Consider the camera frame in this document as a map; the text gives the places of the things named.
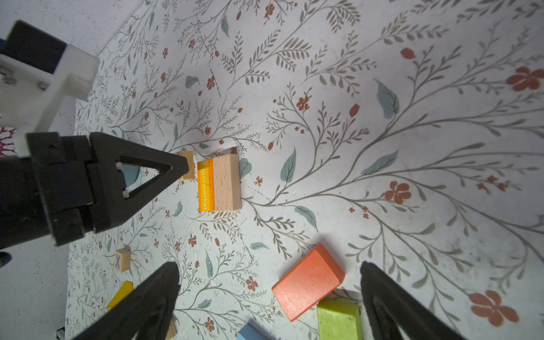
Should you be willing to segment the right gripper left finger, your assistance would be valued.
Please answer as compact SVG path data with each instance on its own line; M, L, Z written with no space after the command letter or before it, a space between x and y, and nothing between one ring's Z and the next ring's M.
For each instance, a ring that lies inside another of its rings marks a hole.
M166 262L77 339L166 339L180 290L179 268Z

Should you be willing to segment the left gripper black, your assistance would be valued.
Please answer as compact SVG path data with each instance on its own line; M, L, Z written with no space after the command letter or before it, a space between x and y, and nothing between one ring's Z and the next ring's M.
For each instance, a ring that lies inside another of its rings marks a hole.
M25 140L28 156L1 158L2 249L45 236L62 246L116 228L188 171L182 156L106 133L31 133ZM158 174L130 191L122 164Z

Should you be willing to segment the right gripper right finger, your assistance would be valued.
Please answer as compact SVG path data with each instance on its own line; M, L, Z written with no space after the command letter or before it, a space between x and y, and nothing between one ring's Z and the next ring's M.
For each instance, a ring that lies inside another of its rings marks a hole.
M374 263L360 268L361 293L374 339L462 339Z

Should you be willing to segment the orange yellow cylinder block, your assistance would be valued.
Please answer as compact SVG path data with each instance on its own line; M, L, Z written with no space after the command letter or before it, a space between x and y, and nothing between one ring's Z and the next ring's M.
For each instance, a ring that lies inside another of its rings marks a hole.
M198 202L201 212L215 211L215 189L213 161L205 160L197 164Z

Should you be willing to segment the natural wood rectangular block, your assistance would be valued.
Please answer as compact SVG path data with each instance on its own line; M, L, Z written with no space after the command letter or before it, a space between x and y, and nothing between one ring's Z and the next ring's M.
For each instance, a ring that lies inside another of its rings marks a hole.
M215 211L233 212L242 209L239 157L226 154L213 158Z

